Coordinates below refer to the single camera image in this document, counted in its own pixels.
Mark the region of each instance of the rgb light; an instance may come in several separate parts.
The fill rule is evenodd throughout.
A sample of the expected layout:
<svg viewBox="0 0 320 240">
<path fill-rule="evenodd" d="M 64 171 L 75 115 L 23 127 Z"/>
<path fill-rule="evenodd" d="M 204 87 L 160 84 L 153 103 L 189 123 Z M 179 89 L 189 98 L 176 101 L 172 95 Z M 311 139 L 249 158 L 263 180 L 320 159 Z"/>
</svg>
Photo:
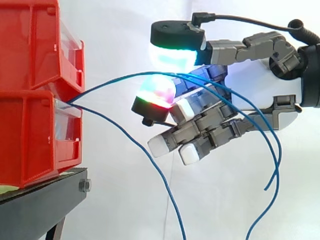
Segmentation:
<svg viewBox="0 0 320 240">
<path fill-rule="evenodd" d="M 195 68 L 197 52 L 177 50 L 149 45 L 152 64 L 159 71 L 187 74 Z"/>
<path fill-rule="evenodd" d="M 136 96 L 149 103 L 169 109 L 174 102 L 175 95 L 176 86 L 170 78 L 163 75 L 152 75 L 143 82 Z"/>
<path fill-rule="evenodd" d="M 189 73 L 193 70 L 197 52 L 191 50 L 166 49 L 150 44 L 149 54 L 159 71 Z M 137 97 L 160 107 L 171 108 L 176 96 L 176 86 L 168 76 L 149 76 L 141 86 Z"/>
</svg>

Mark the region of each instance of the blue wire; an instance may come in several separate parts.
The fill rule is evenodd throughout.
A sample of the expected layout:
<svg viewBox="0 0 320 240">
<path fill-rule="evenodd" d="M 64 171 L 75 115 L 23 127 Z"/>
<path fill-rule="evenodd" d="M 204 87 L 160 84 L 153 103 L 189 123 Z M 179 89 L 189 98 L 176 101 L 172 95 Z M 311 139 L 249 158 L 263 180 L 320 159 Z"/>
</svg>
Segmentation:
<svg viewBox="0 0 320 240">
<path fill-rule="evenodd" d="M 128 78 L 133 78 L 133 77 L 137 77 L 137 76 L 146 76 L 146 75 L 155 75 L 155 74 L 158 74 L 158 75 L 165 75 L 165 76 L 169 76 L 169 77 L 173 77 L 173 78 L 176 78 L 177 75 L 174 74 L 174 73 L 169 73 L 169 72 L 159 72 L 159 71 L 147 71 L 147 72 L 139 72 L 139 73 L 134 73 L 134 74 L 130 74 L 130 75 L 126 75 L 126 76 L 121 76 L 121 77 L 118 77 L 118 78 L 115 78 L 111 81 L 108 81 L 108 82 L 104 82 L 98 86 L 95 86 L 81 94 L 79 94 L 78 96 L 74 97 L 73 99 L 71 99 L 70 101 L 68 101 L 67 103 L 70 104 L 70 103 L 73 103 L 74 101 L 82 98 L 84 95 L 87 95 L 88 93 L 91 93 L 92 91 L 95 91 L 97 89 L 100 89 L 104 86 L 107 86 L 107 85 L 110 85 L 110 84 L 114 84 L 114 83 L 117 83 L 119 81 L 122 81 L 122 80 L 125 80 L 125 79 L 128 79 Z M 228 88 L 228 87 L 225 87 L 221 84 L 218 84 L 216 82 L 212 82 L 212 81 L 208 81 L 206 80 L 205 78 L 202 78 L 202 77 L 199 77 L 199 76 L 196 76 L 196 75 L 193 75 L 193 74 L 183 74 L 182 75 L 184 76 L 189 76 L 189 77 L 193 77 L 193 78 L 196 78 L 196 79 L 200 79 L 201 81 L 204 81 L 206 83 L 209 83 L 209 84 L 212 84 L 213 86 L 215 87 L 219 87 L 219 88 L 222 88 L 222 89 L 225 89 L 226 91 L 238 96 L 239 98 L 243 99 L 244 101 L 246 101 L 248 104 L 250 104 L 259 114 L 260 116 L 262 117 L 262 119 L 264 120 L 265 124 L 268 126 L 270 132 L 272 133 L 272 135 L 274 136 L 276 142 L 277 142 L 277 145 L 278 145 L 278 149 L 279 149 L 279 156 L 278 156 L 278 165 L 280 165 L 281 163 L 281 159 L 282 159 L 282 147 L 281 147 L 281 143 L 280 143 L 280 140 L 279 138 L 277 137 L 275 131 L 273 130 L 273 128 L 271 127 L 271 125 L 269 124 L 268 120 L 265 118 L 264 114 L 261 112 L 260 109 L 258 109 L 249 99 L 247 99 L 246 97 L 240 95 L 239 93 L 237 93 L 236 91 L 233 91 L 232 89 Z M 272 174 L 272 177 L 271 179 L 269 180 L 268 184 L 266 185 L 266 187 L 264 188 L 264 190 L 268 190 L 271 183 L 273 182 L 274 178 L 275 178 L 275 175 L 276 175 L 276 169 L 274 170 L 273 174 Z"/>
<path fill-rule="evenodd" d="M 174 210 L 175 210 L 175 213 L 177 215 L 177 218 L 178 218 L 178 221 L 179 221 L 179 225 L 180 225 L 180 228 L 181 228 L 181 232 L 182 232 L 182 238 L 183 240 L 187 240 L 187 237 L 186 237 L 186 232 L 185 232 L 185 228 L 184 228 L 184 224 L 183 224 L 183 221 L 182 221 L 182 218 L 181 218 L 181 214 L 179 212 L 179 209 L 178 209 L 178 206 L 177 206 L 177 203 L 175 201 L 175 198 L 170 190 L 170 187 L 169 187 L 169 184 L 168 184 L 168 181 L 165 177 L 165 175 L 163 174 L 163 172 L 161 171 L 161 169 L 159 168 L 159 166 L 156 164 L 156 162 L 153 160 L 152 156 L 149 154 L 149 152 L 147 151 L 147 149 L 142 146 L 139 142 L 137 142 L 122 126 L 120 126 L 118 123 L 116 123 L 115 121 L 113 121 L 112 119 L 110 119 L 109 117 L 103 115 L 102 113 L 100 112 L 97 112 L 97 111 L 94 111 L 92 109 L 89 109 L 87 107 L 84 107 L 84 106 L 80 106 L 80 105 L 77 105 L 77 104 L 73 104 L 73 103 L 69 103 L 71 106 L 73 107 L 76 107 L 76 108 L 80 108 L 80 109 L 83 109 L 87 112 L 90 112 L 92 114 L 95 114 L 95 115 L 98 115 L 100 116 L 101 118 L 107 120 L 109 123 L 113 124 L 114 126 L 116 126 L 118 129 L 121 130 L 121 132 L 123 132 L 135 145 L 137 145 L 146 155 L 147 157 L 149 158 L 149 160 L 151 161 L 152 165 L 155 167 L 155 169 L 158 171 L 158 173 L 160 174 L 163 182 L 164 182 L 164 185 L 165 185 L 165 188 L 169 194 L 169 197 L 170 197 L 170 200 L 173 204 L 173 207 L 174 207 Z"/>
<path fill-rule="evenodd" d="M 274 195 L 270 201 L 270 203 L 268 204 L 268 206 L 265 208 L 265 210 L 258 216 L 258 218 L 252 223 L 252 225 L 250 226 L 247 234 L 246 234 L 246 237 L 245 239 L 246 240 L 249 240 L 250 238 L 250 235 L 251 235 L 251 232 L 252 230 L 254 229 L 254 227 L 257 225 L 257 223 L 265 216 L 265 214 L 270 210 L 270 208 L 272 207 L 272 205 L 275 203 L 276 199 L 277 199 L 277 196 L 278 196 L 278 193 L 279 193 L 279 187 L 280 187 L 280 176 L 279 176 L 279 165 L 278 165 L 278 162 L 277 162 L 277 157 L 276 157 L 276 154 L 273 150 L 273 147 L 267 137 L 267 135 L 265 134 L 265 132 L 262 130 L 262 128 L 251 118 L 249 117 L 247 114 L 245 114 L 243 111 L 241 111 L 239 108 L 237 108 L 235 105 L 233 105 L 230 101 L 226 100 L 223 96 L 221 96 L 220 94 L 214 92 L 212 89 L 210 89 L 209 87 L 201 84 L 201 83 L 198 83 L 196 81 L 193 81 L 193 80 L 190 80 L 190 79 L 187 79 L 187 78 L 183 78 L 185 81 L 187 82 L 190 82 L 190 83 L 193 83 L 193 84 L 196 84 L 204 89 L 206 89 L 207 91 L 209 91 L 210 93 L 212 93 L 213 95 L 215 95 L 217 98 L 219 98 L 222 102 L 224 102 L 225 104 L 227 104 L 228 106 L 232 107 L 234 110 L 236 110 L 237 112 L 239 112 L 241 115 L 243 115 L 246 119 L 248 119 L 249 122 L 251 122 L 260 132 L 261 134 L 263 135 L 265 141 L 267 142 L 269 148 L 270 148 L 270 151 L 272 153 L 272 156 L 273 156 L 273 160 L 274 160 L 274 165 L 275 165 L 275 176 L 276 176 L 276 186 L 275 186 L 275 191 L 274 191 Z"/>
<path fill-rule="evenodd" d="M 281 143 L 280 143 L 280 140 L 277 136 L 277 134 L 275 133 L 274 129 L 272 128 L 272 126 L 270 125 L 269 121 L 266 119 L 265 115 L 261 112 L 261 110 L 259 108 L 257 108 L 248 98 L 242 96 L 241 94 L 239 94 L 238 92 L 232 90 L 231 88 L 228 88 L 222 84 L 219 84 L 219 83 L 216 83 L 216 82 L 212 82 L 212 81 L 208 81 L 207 79 L 203 78 L 203 77 L 200 77 L 200 76 L 197 76 L 197 75 L 194 75 L 194 74 L 185 74 L 185 73 L 178 73 L 178 75 L 181 75 L 181 76 L 187 76 L 187 77 L 192 77 L 192 78 L 195 78 L 195 79 L 199 79 L 207 84 L 211 84 L 213 85 L 214 87 L 217 87 L 217 88 L 221 88 L 221 89 L 224 89 L 236 96 L 238 96 L 239 98 L 241 98 L 242 100 L 246 101 L 249 105 L 251 105 L 257 112 L 258 114 L 262 117 L 263 121 L 265 122 L 265 124 L 267 125 L 267 127 L 269 128 L 270 132 L 272 133 L 274 139 L 276 140 L 276 143 L 278 145 L 278 149 L 279 149 L 279 156 L 278 156 L 278 165 L 280 165 L 281 163 L 281 159 L 282 159 L 282 146 L 281 146 Z M 271 185 L 271 183 L 273 182 L 274 178 L 276 176 L 276 169 L 274 170 L 273 174 L 272 174 L 272 177 L 271 179 L 269 180 L 268 184 L 266 185 L 266 187 L 264 188 L 265 191 L 267 191 Z"/>
<path fill-rule="evenodd" d="M 253 224 L 251 225 L 251 227 L 249 228 L 248 230 L 248 233 L 246 235 L 246 240 L 249 239 L 250 237 L 250 234 L 253 230 L 253 228 L 255 227 L 255 225 L 261 220 L 261 218 L 269 211 L 269 209 L 271 208 L 271 206 L 274 204 L 276 198 L 277 198 L 277 195 L 278 195 L 278 192 L 279 192 L 279 170 L 278 170 L 278 162 L 277 162 L 277 158 L 276 158 L 276 155 L 275 155 L 275 152 L 273 150 L 273 147 L 269 141 L 269 139 L 267 138 L 267 135 L 263 132 L 262 128 L 253 120 L 251 119 L 251 117 L 249 117 L 248 115 L 246 115 L 244 112 L 242 112 L 240 109 L 238 109 L 236 106 L 234 106 L 231 102 L 229 102 L 228 100 L 226 100 L 224 97 L 222 97 L 221 95 L 219 95 L 218 93 L 215 93 L 213 90 L 211 90 L 210 88 L 208 88 L 207 86 L 203 85 L 203 84 L 200 84 L 196 81 L 193 81 L 191 79 L 188 79 L 186 77 L 183 77 L 182 75 L 177 75 L 177 74 L 172 74 L 172 73 L 166 73 L 166 72 L 156 72 L 156 71 L 153 71 L 153 72 L 141 72 L 141 73 L 135 73 L 135 74 L 131 74 L 131 75 L 127 75 L 127 76 L 122 76 L 122 77 L 119 77 L 119 78 L 116 78 L 116 79 L 113 79 L 111 81 L 108 81 L 108 82 L 105 82 L 105 83 L 102 83 L 96 87 L 93 87 L 85 92 L 83 92 L 82 94 L 78 95 L 77 97 L 73 98 L 72 100 L 70 100 L 68 103 L 71 104 L 72 102 L 78 100 L 79 98 L 83 97 L 84 95 L 94 91 L 94 90 L 97 90 L 99 88 L 102 88 L 104 86 L 107 86 L 107 85 L 110 85 L 110 84 L 113 84 L 113 83 L 116 83 L 116 82 L 119 82 L 119 81 L 122 81 L 122 80 L 125 80 L 127 78 L 132 78 L 132 77 L 136 77 L 136 76 L 145 76 L 145 75 L 154 75 L 154 74 L 159 74 L 159 75 L 165 75 L 165 76 L 169 76 L 169 77 L 178 77 L 178 78 L 181 78 L 181 79 L 184 79 L 185 81 L 187 82 L 191 82 L 195 85 L 198 85 L 206 90 L 208 90 L 210 93 L 214 94 L 216 97 L 218 97 L 219 99 L 221 99 L 225 104 L 229 105 L 230 107 L 234 108 L 236 111 L 238 111 L 240 114 L 242 114 L 245 118 L 247 118 L 249 120 L 249 122 L 251 122 L 260 132 L 261 134 L 263 135 L 263 137 L 265 138 L 269 148 L 270 148 L 270 151 L 272 153 L 272 156 L 273 156 L 273 159 L 274 159 L 274 164 L 275 164 L 275 176 L 276 176 L 276 188 L 275 188 L 275 193 L 273 195 L 273 198 L 271 200 L 271 202 L 269 203 L 269 205 L 266 207 L 266 209 L 262 212 L 262 214 L 253 222 Z M 191 74 L 185 74 L 185 76 L 188 76 L 188 77 L 193 77 L 193 78 L 199 78 L 198 76 L 195 76 L 195 75 L 191 75 Z M 207 81 L 206 79 L 204 78 L 201 78 L 202 81 L 204 82 L 207 82 L 209 84 L 212 84 L 213 86 L 215 85 L 216 87 L 220 87 L 220 88 L 225 88 L 226 91 L 229 91 L 235 95 L 237 95 L 238 97 L 244 99 L 246 102 L 248 102 L 249 104 L 252 104 L 253 105 L 253 108 L 255 108 L 257 110 L 257 112 L 262 116 L 262 118 L 265 120 L 265 123 L 267 124 L 268 127 L 271 128 L 271 130 L 273 131 L 272 127 L 270 126 L 268 120 L 264 117 L 263 113 L 257 108 L 254 106 L 254 104 L 252 102 L 250 102 L 248 99 L 246 99 L 244 96 L 238 94 L 237 92 L 221 85 L 221 84 L 218 84 L 218 83 L 215 83 L 215 82 L 211 82 L 211 81 Z"/>
</svg>

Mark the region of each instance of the white wall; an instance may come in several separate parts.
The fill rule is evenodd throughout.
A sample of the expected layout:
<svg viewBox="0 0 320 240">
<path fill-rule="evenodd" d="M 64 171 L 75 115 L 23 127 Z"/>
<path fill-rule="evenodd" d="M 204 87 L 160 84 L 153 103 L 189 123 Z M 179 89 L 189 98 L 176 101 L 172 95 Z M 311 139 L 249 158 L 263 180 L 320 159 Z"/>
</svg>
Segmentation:
<svg viewBox="0 0 320 240">
<path fill-rule="evenodd" d="M 233 14 L 286 25 L 300 18 L 320 34 L 312 0 L 61 0 L 61 11 L 85 42 L 86 88 L 112 78 L 152 70 L 150 26 L 189 19 L 192 11 Z M 268 29 L 217 21 L 203 25 L 207 39 L 242 40 Z M 289 36 L 287 39 L 298 47 Z M 98 90 L 79 103 L 119 122 L 140 143 L 164 127 L 147 128 L 132 113 L 143 78 Z M 320 239 L 320 111 L 307 109 L 279 133 L 283 146 L 278 199 L 254 229 L 252 240 Z M 179 224 L 158 173 L 119 130 L 84 114 L 83 164 L 92 179 L 87 199 L 67 216 L 63 240 L 178 240 Z M 259 133 L 247 133 L 183 166 L 176 152 L 156 159 L 170 181 L 189 240 L 243 240 L 274 192 L 263 188 L 274 169 Z"/>
</svg>

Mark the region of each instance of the red storage drawer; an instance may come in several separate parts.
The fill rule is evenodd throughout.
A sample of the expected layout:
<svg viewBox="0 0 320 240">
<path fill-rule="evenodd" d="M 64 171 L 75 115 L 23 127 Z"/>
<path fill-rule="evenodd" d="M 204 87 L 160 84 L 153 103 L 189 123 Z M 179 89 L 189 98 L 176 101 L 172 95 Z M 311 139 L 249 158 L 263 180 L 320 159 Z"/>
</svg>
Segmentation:
<svg viewBox="0 0 320 240">
<path fill-rule="evenodd" d="M 23 188 L 81 163 L 82 111 L 50 91 L 0 92 L 0 185 Z"/>
<path fill-rule="evenodd" d="M 84 44 L 57 0 L 0 0 L 0 91 L 50 90 L 64 102 L 84 91 Z"/>
</svg>

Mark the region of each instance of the metal bolt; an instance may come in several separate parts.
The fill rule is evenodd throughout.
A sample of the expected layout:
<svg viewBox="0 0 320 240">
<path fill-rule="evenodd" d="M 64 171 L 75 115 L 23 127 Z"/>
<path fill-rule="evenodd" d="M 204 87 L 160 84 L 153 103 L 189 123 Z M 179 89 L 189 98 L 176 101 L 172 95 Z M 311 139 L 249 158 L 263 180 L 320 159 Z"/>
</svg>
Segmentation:
<svg viewBox="0 0 320 240">
<path fill-rule="evenodd" d="M 79 182 L 79 190 L 83 193 L 88 193 L 91 191 L 91 179 L 82 179 Z"/>
</svg>

